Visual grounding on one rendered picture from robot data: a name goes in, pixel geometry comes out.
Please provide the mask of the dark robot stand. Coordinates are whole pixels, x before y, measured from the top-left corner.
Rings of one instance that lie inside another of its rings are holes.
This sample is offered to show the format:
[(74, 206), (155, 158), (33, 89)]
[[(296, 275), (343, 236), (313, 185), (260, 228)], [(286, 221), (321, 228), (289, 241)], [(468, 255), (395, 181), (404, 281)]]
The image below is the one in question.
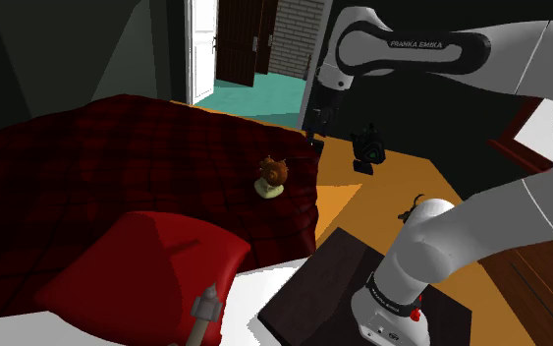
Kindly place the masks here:
[[(336, 229), (258, 313), (282, 346), (374, 346), (351, 299), (383, 255)], [(432, 286), (422, 292), (430, 346), (470, 346), (471, 311)]]

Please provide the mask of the small black figure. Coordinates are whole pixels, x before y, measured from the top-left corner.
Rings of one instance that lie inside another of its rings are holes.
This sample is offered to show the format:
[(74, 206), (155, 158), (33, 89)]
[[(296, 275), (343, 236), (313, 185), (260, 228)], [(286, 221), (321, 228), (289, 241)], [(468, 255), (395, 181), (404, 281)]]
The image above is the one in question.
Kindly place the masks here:
[(408, 221), (409, 217), (411, 216), (411, 214), (413, 213), (413, 211), (417, 208), (417, 206), (418, 206), (418, 200), (419, 200), (421, 197), (423, 197), (423, 194), (418, 194), (418, 195), (414, 198), (412, 206), (411, 206), (408, 210), (406, 210), (406, 211), (404, 211), (403, 213), (399, 214), (399, 215), (397, 216), (397, 218), (400, 219), (403, 223), (406, 223), (406, 222)]

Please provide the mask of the brown snail figure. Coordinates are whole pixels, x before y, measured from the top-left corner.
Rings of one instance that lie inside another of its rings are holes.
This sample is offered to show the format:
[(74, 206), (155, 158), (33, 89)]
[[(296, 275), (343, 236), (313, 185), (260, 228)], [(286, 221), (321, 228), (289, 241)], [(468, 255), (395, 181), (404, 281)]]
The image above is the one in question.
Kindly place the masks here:
[(273, 199), (284, 192), (288, 179), (286, 160), (275, 161), (267, 156), (259, 162), (260, 177), (254, 182), (255, 191), (264, 199)]

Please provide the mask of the brown wooden furniture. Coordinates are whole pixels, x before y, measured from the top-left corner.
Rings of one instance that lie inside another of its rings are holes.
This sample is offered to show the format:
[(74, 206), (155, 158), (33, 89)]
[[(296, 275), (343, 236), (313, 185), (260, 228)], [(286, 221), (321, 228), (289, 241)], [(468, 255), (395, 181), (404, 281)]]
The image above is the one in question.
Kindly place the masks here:
[(479, 262), (536, 346), (553, 346), (553, 241)]

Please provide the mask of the white door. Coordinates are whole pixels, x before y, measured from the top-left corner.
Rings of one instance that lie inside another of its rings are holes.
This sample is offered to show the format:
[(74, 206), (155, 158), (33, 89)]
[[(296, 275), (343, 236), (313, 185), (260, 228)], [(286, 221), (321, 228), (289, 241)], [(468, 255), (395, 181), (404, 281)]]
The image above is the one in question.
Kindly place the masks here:
[(218, 0), (186, 0), (187, 103), (214, 92)]

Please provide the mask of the black device with green triangle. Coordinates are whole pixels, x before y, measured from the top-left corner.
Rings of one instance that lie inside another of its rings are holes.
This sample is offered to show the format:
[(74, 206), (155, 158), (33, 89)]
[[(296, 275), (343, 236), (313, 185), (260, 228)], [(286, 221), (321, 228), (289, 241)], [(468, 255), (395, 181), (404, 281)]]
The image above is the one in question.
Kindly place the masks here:
[(372, 175), (373, 166), (383, 163), (386, 159), (384, 142), (379, 131), (370, 123), (360, 134), (351, 133), (351, 138), (355, 156), (354, 170)]

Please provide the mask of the red framed mirror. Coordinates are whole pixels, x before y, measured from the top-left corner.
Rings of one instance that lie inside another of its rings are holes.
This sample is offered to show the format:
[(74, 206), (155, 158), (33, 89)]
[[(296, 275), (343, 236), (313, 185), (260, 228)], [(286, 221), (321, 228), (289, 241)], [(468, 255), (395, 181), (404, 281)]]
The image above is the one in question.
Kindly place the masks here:
[(504, 132), (488, 144), (530, 174), (553, 167), (553, 100), (526, 98)]

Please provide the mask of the dark brown wooden door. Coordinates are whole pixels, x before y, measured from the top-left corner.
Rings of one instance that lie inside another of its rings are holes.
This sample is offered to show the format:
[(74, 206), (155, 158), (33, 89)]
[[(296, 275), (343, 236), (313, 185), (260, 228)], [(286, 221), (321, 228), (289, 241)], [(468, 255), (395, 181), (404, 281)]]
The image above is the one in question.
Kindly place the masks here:
[(268, 71), (279, 0), (219, 0), (216, 79), (252, 87)]

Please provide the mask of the bed with red plaid blanket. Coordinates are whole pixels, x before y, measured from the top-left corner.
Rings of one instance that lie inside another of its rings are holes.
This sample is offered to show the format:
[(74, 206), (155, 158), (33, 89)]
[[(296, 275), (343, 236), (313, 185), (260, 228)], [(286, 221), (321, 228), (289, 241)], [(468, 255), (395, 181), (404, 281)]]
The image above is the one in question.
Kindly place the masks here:
[[(273, 199), (254, 188), (267, 156), (289, 169)], [(50, 319), (80, 333), (69, 346), (105, 340), (34, 296), (128, 212), (235, 234), (250, 246), (237, 273), (310, 256), (318, 161), (300, 133), (126, 94), (0, 130), (0, 346), (59, 346)]]

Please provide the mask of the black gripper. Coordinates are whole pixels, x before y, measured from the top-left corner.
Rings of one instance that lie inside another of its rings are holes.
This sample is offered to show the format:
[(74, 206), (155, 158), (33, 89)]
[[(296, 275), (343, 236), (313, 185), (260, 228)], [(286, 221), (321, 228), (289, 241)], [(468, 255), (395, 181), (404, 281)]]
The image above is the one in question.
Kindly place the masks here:
[(335, 117), (345, 94), (344, 90), (320, 88), (315, 96), (311, 108), (312, 122), (305, 136), (317, 155), (322, 154), (324, 141), (317, 139), (314, 134), (326, 136), (330, 122)]

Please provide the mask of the red pillow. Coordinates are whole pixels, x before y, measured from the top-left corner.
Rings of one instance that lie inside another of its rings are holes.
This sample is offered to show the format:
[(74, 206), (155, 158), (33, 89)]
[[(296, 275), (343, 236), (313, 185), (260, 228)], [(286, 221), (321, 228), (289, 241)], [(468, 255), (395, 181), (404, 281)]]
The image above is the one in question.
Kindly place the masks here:
[(128, 212), (34, 300), (111, 342), (183, 345), (194, 325), (194, 300), (213, 286), (226, 301), (249, 250), (246, 241), (207, 221)]

